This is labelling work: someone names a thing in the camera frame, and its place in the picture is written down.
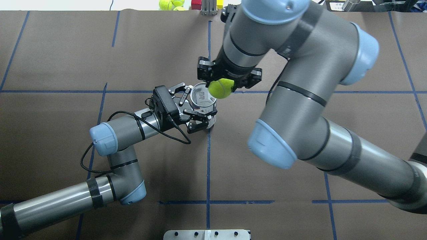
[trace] can lid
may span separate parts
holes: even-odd
[[[216,102],[216,98],[209,93],[206,82],[198,83],[193,87],[190,99],[194,105],[202,108],[209,107]]]

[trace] yellow tennis ball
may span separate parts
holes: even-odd
[[[184,7],[176,7],[173,9],[174,11],[185,11]]]
[[[171,0],[160,0],[159,1],[159,7],[161,10],[172,10],[173,9],[173,3]]]
[[[175,5],[176,7],[182,7],[184,5],[184,0],[172,0],[172,4]]]
[[[221,78],[218,81],[213,81],[209,84],[208,91],[209,93],[218,99],[226,98],[231,94],[231,90],[234,86],[234,81]]]

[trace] red block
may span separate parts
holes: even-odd
[[[191,9],[201,10],[202,0],[191,0]]]

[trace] blue tape line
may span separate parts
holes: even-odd
[[[117,35],[117,27],[119,26],[119,18],[120,18],[120,11],[117,12],[116,27],[114,28],[113,43],[111,44],[111,47],[114,47],[114,44],[116,43],[116,35]]]
[[[334,91],[335,94],[412,94],[412,91]]]
[[[104,91],[92,90],[5,90],[3,93],[26,93],[26,94],[102,94]],[[146,90],[108,90],[108,94],[152,94],[153,91]]]
[[[19,41],[21,40],[22,33],[24,32],[24,28],[28,20],[28,16],[29,16],[29,11],[27,11],[27,15],[25,16],[25,20],[24,20],[24,23],[22,24],[21,31],[19,32],[18,39],[16,40],[15,47],[13,48],[13,51],[12,51],[12,55],[10,56],[9,64],[7,64],[6,72],[4,73],[3,81],[1,82],[1,85],[0,85],[0,93],[3,90],[4,83],[6,82],[7,74],[9,73],[10,65],[12,65],[12,60],[13,60],[13,57],[15,56],[16,49],[18,48]]]
[[[328,196],[330,223],[332,225],[332,235],[333,235],[333,240],[336,240],[335,220],[333,217],[332,201],[330,199],[329,180],[328,180],[328,175],[326,173],[323,173],[323,174],[325,176],[326,194]]]
[[[91,90],[6,90],[3,93],[10,94],[101,94],[103,91]]]
[[[206,229],[211,228],[211,129],[208,130],[208,164],[206,169]]]
[[[3,90],[2,93],[26,94],[101,94],[100,90]],[[152,90],[107,90],[108,94],[152,94]],[[267,94],[268,91],[235,91],[234,94]],[[335,91],[336,94],[413,94],[412,91]],[[427,91],[415,91],[427,94]]]
[[[104,86],[104,90],[102,91],[102,98],[101,98],[101,106],[99,106],[99,114],[98,114],[98,120],[97,120],[97,125],[99,125],[101,123],[101,117],[102,117],[102,110],[104,108],[104,101],[105,101],[105,94],[107,91],[107,84],[105,84]],[[95,148],[92,148],[92,154],[91,154],[91,161],[89,163],[89,169],[92,169],[92,166],[94,164],[94,157],[95,157]],[[91,178],[91,173],[88,172],[88,177],[87,179]]]
[[[208,21],[208,59],[211,60],[211,23],[212,21]]]
[[[208,21],[208,59],[211,60],[211,23]],[[211,228],[211,129],[208,130],[208,156],[206,167],[206,229]]]
[[[227,201],[211,200],[211,204],[272,204],[274,200],[253,200],[253,201]]]
[[[153,90],[108,90],[109,94],[152,94]]]
[[[3,200],[0,201],[0,204],[11,204],[11,203],[20,203],[23,202],[23,200]]]
[[[352,199],[352,200],[313,200],[313,204],[325,204],[331,202],[332,204],[339,203],[388,203],[385,199]]]
[[[406,64],[406,60],[405,60],[405,57],[403,55],[403,51],[402,51],[402,48],[401,48],[401,45],[400,45],[400,42],[399,42],[398,35],[396,33],[395,24],[393,23],[393,18],[392,18],[392,13],[391,12],[389,12],[389,19],[390,19],[390,23],[392,25],[392,30],[393,30],[393,34],[394,34],[395,39],[396,39],[396,43],[398,44],[398,49],[399,49],[400,55],[402,57],[403,65],[405,66],[405,71],[406,71],[406,74],[408,76],[409,83],[411,84],[412,92],[414,93],[415,101],[417,102],[418,110],[419,110],[419,112],[421,114],[421,119],[423,121],[424,128],[427,131],[427,122],[426,122],[426,119],[425,119],[425,116],[424,116],[424,112],[423,112],[423,109],[421,108],[420,101],[418,100],[418,96],[417,96],[417,93],[415,91],[414,82],[412,81],[412,77],[411,77],[411,74],[409,73],[408,65]]]
[[[206,204],[207,201],[199,200],[199,201],[167,201],[162,202],[159,201],[160,205],[189,205],[189,204]],[[274,200],[241,200],[241,201],[233,201],[233,200],[211,200],[210,204],[272,204]]]
[[[105,94],[107,92],[107,84],[108,83],[105,83],[104,90],[102,91],[101,106],[99,107],[97,125],[99,125],[101,123],[102,111],[104,109]],[[92,154],[91,154],[91,162],[89,164],[89,169],[92,169],[92,166],[94,164],[94,157],[95,157],[95,148],[93,147],[92,148]],[[88,176],[86,179],[90,179],[90,178],[91,178],[91,173],[88,172]],[[82,224],[83,224],[83,214],[81,214],[80,218],[79,218],[79,225],[77,227],[76,240],[80,239],[80,233],[82,231]]]
[[[160,205],[181,205],[181,204],[206,204],[206,201],[167,201],[167,202],[162,202],[159,201]]]
[[[234,94],[267,94],[268,91],[235,91]]]
[[[82,232],[83,225],[83,214],[80,214],[79,225],[77,226],[76,240],[80,239],[80,233]]]

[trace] metal can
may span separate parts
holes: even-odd
[[[191,90],[190,94],[191,106],[199,113],[207,114],[216,110],[216,98],[213,97],[206,87],[206,82],[196,84]],[[216,122],[216,115],[209,117],[209,125],[207,128],[212,127]]]

